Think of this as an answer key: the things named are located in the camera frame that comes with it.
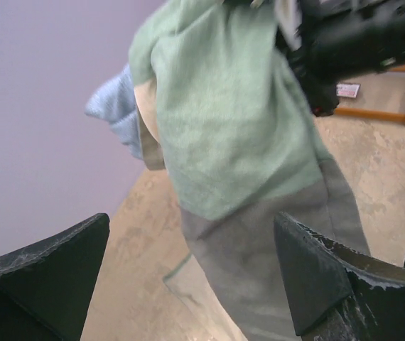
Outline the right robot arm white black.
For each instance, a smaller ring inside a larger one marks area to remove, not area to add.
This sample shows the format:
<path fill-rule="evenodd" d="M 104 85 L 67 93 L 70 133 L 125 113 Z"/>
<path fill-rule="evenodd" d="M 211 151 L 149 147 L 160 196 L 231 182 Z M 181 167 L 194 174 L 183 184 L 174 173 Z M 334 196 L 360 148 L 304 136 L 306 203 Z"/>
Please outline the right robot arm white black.
<path fill-rule="evenodd" d="M 405 65 L 405 1 L 298 1 L 297 9 L 301 44 L 280 28 L 275 45 L 315 116 L 334 114 L 340 81 Z"/>

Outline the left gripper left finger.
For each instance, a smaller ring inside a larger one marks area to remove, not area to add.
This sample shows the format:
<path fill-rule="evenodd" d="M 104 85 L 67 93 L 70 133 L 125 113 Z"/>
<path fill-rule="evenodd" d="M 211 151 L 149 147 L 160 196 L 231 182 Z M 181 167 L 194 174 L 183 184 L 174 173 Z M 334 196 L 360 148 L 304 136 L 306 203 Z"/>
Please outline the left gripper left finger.
<path fill-rule="evenodd" d="M 108 238 L 99 213 L 0 256 L 0 340 L 80 340 Z"/>

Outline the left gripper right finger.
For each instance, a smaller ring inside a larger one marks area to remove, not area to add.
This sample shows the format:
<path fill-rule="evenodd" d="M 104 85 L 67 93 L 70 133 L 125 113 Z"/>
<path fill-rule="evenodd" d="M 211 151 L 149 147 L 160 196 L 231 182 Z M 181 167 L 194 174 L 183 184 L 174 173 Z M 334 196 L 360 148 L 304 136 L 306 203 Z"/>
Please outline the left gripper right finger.
<path fill-rule="evenodd" d="M 405 340 L 405 268 L 366 256 L 287 214 L 274 241 L 302 340 Z"/>

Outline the patchwork green beige pillowcase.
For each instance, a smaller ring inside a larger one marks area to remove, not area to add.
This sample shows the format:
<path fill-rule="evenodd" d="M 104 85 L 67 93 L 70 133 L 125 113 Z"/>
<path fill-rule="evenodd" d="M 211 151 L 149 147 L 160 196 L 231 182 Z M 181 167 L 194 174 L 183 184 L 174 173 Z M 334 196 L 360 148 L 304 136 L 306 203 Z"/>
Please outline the patchwork green beige pillowcase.
<path fill-rule="evenodd" d="M 364 254 L 355 196 L 275 47 L 273 4 L 167 1 L 88 101 L 149 170 L 165 170 L 186 244 L 248 340 L 295 340 L 274 243 L 286 212 Z"/>

